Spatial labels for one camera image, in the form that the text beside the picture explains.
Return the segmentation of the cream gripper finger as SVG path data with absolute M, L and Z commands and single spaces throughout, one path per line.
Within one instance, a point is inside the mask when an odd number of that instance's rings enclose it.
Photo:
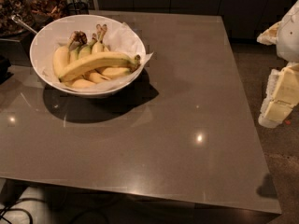
M 299 104 L 299 63 L 288 63 L 280 71 L 273 69 L 265 93 L 258 122 L 273 129 Z
M 259 34 L 257 37 L 257 42 L 267 46 L 276 45 L 279 26 L 280 22 L 278 21 L 264 32 Z

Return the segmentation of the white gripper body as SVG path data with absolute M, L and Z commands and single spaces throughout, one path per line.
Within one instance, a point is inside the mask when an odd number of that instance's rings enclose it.
M 299 62 L 299 0 L 281 20 L 276 47 L 278 57 L 288 62 Z

